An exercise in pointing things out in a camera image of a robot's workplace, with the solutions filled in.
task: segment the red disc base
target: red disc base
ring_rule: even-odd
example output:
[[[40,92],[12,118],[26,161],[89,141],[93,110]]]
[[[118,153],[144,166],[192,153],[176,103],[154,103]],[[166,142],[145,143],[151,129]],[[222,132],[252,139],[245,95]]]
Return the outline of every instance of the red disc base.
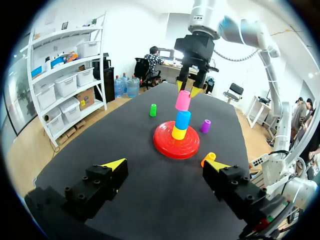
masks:
[[[160,124],[153,135],[156,149],[163,155],[173,159],[187,159],[196,154],[200,139],[197,132],[190,126],[186,130],[184,139],[176,140],[171,136],[174,121]]]

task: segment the water bottle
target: water bottle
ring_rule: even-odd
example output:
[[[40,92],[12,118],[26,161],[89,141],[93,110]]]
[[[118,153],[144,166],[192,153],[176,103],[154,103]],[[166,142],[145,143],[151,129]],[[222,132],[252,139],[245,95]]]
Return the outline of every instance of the water bottle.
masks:
[[[127,76],[125,72],[123,73],[121,80],[123,81],[123,93],[125,94],[127,92]]]
[[[139,89],[140,89],[140,81],[139,78],[135,77],[135,75],[132,76],[132,79],[129,79],[126,82],[126,95],[129,98],[134,98],[135,96],[139,95]]]
[[[124,82],[119,79],[119,76],[115,76],[114,80],[114,96],[116,98],[121,98],[124,94]]]

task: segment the white shelf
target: white shelf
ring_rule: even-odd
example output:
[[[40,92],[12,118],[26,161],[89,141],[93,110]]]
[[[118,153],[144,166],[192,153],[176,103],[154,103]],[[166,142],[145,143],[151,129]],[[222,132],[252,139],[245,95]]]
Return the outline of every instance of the white shelf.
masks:
[[[81,40],[85,41],[91,41],[92,39],[100,41],[101,43],[104,43],[104,33],[105,33],[105,26],[106,26],[106,16],[107,11],[104,11],[104,14],[101,16],[98,16],[96,19],[102,18],[102,23],[99,25],[92,25],[92,26],[81,26],[81,27],[74,27],[74,28],[67,28],[65,30],[58,30],[56,32],[49,33],[47,35],[41,35],[39,38],[34,39],[34,35],[37,34],[35,27],[33,26],[30,31],[29,35],[29,41],[28,45],[23,47],[20,52],[24,53],[26,55],[26,69],[27,69],[27,77],[28,77],[28,84],[30,89],[31,98],[34,104],[34,108],[36,110],[37,115],[39,116],[40,122],[47,133],[48,137],[50,138],[50,141],[53,143],[55,147],[58,147],[57,138],[60,137],[65,131],[67,131],[69,128],[71,128],[73,125],[75,125],[77,122],[79,122],[81,119],[85,118],[92,112],[96,111],[97,109],[104,107],[104,110],[107,110],[107,101],[106,101],[106,94],[105,94],[105,82],[104,82],[104,71],[103,71],[103,55],[104,55],[104,49],[103,44],[100,44],[99,52],[97,52],[97,55],[90,56],[90,57],[84,57],[81,59],[77,59],[71,62],[68,62],[66,64],[62,64],[60,66],[57,66],[56,68],[50,69],[47,72],[42,73],[36,78],[32,78],[31,72],[32,72],[32,64],[34,62],[34,56],[40,57],[40,56],[48,56],[41,54],[42,50],[46,50],[50,52],[51,45],[60,46],[61,49],[66,49],[66,44],[71,47],[71,45],[79,43]],[[75,92],[69,94],[66,97],[62,97],[58,94],[56,94],[56,101],[47,107],[46,109],[41,109],[41,102],[38,101],[38,98],[35,94],[35,84],[44,83],[47,81],[54,80],[55,77],[59,77],[63,74],[66,74],[68,72],[72,72],[78,66],[84,64],[85,62],[94,61],[97,60],[99,62],[100,70],[100,80],[94,80],[93,82],[90,82],[84,86],[77,86],[77,89]],[[94,100],[94,104],[87,107],[83,111],[80,111],[80,117],[73,121],[68,122],[65,118],[65,115],[62,115],[63,122],[65,124],[64,128],[59,131],[57,134],[52,135],[45,119],[43,116],[47,114],[48,111],[52,110],[55,107],[58,107],[60,104],[62,104],[67,99],[72,98],[76,94],[85,91],[93,86],[96,86],[99,89],[99,93],[103,99],[103,101]]]
[[[46,72],[42,73],[41,75],[39,75],[38,77],[33,79],[31,81],[31,83],[34,85],[35,83],[39,82],[40,80],[50,76],[51,74],[59,72],[62,69],[66,69],[66,68],[72,67],[74,65],[81,64],[81,63],[84,63],[84,62],[87,62],[87,61],[91,61],[91,60],[94,60],[94,59],[100,59],[100,55],[94,55],[94,56],[88,56],[88,57],[80,58],[78,60],[74,60],[74,61],[65,63],[63,65],[57,66],[56,68],[53,68],[53,69],[51,69],[49,71],[46,71]]]
[[[83,86],[77,86],[77,89],[76,91],[74,91],[73,93],[71,93],[70,95],[68,96],[65,96],[65,97],[62,97],[60,96],[59,94],[56,94],[55,95],[55,98],[56,98],[56,101],[51,104],[50,106],[48,106],[46,109],[42,110],[40,112],[40,117],[44,116],[47,112],[49,112],[51,109],[55,108],[56,106],[60,105],[61,103],[63,103],[65,100],[73,97],[74,95],[78,94],[78,93],[81,93],[83,92],[84,90],[87,90],[97,84],[100,84],[101,83],[101,80],[94,80],[93,82],[90,82],[86,85],[83,85]]]
[[[77,28],[59,30],[44,36],[40,36],[36,40],[33,40],[31,42],[31,45],[33,46],[33,49],[36,49],[38,47],[41,47],[45,44],[51,43],[56,40],[69,38],[73,36],[80,36],[84,34],[90,34],[96,30],[102,30],[102,29],[103,29],[102,26],[82,26]]]
[[[74,120],[72,122],[68,122],[68,120],[64,116],[62,116],[62,119],[64,122],[64,128],[61,131],[59,131],[56,135],[54,135],[53,138],[56,140],[64,132],[66,132],[69,128],[71,128],[77,122],[81,121],[81,119],[84,119],[86,116],[88,116],[89,114],[93,113],[95,110],[97,110],[103,106],[104,106],[104,103],[102,101],[95,99],[94,104],[92,104],[91,106],[88,106],[86,109],[84,109],[80,112],[80,117],[77,120]]]

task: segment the purple cup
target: purple cup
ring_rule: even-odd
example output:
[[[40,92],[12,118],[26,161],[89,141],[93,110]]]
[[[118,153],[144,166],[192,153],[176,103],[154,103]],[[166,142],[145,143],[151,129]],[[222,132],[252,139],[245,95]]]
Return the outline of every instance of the purple cup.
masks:
[[[201,126],[200,131],[203,132],[204,134],[206,134],[209,132],[210,126],[211,126],[211,121],[208,119],[205,119],[202,126]]]

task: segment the white plastic bin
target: white plastic bin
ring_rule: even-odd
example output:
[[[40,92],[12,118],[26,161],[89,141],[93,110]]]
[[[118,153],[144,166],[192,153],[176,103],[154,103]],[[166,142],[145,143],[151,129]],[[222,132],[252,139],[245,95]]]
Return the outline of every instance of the white plastic bin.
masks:
[[[69,73],[58,77],[55,81],[55,87],[61,97],[66,97],[77,91],[77,73]]]
[[[65,115],[69,123],[80,118],[80,102],[75,97],[71,97],[60,105],[61,112]]]
[[[64,121],[61,117],[61,111],[58,107],[55,107],[50,110],[47,115],[49,116],[49,120],[46,125],[50,129],[51,134],[55,136],[65,127]]]
[[[46,109],[56,101],[56,93],[54,83],[46,83],[43,85],[35,85],[35,95],[38,98],[39,105],[42,109]]]
[[[76,46],[79,58],[91,57],[100,53],[101,41],[85,41]]]
[[[76,76],[76,84],[83,86],[94,81],[94,67],[78,71]]]

